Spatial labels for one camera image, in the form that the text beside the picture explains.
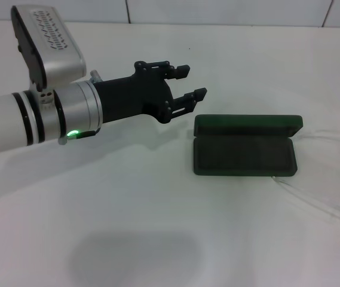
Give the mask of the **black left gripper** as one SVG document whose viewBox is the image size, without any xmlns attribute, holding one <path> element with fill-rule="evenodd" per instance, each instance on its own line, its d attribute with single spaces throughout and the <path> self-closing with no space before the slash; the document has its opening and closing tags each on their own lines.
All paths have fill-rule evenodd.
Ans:
<svg viewBox="0 0 340 287">
<path fill-rule="evenodd" d="M 191 69 L 188 65 L 175 68 L 169 61 L 140 61 L 134 67 L 135 72 L 129 77 L 94 84 L 101 101 L 104 123 L 143 114 L 166 124 L 192 113 L 207 94 L 206 88 L 199 88 L 173 98 L 166 80 L 186 78 Z"/>
</svg>

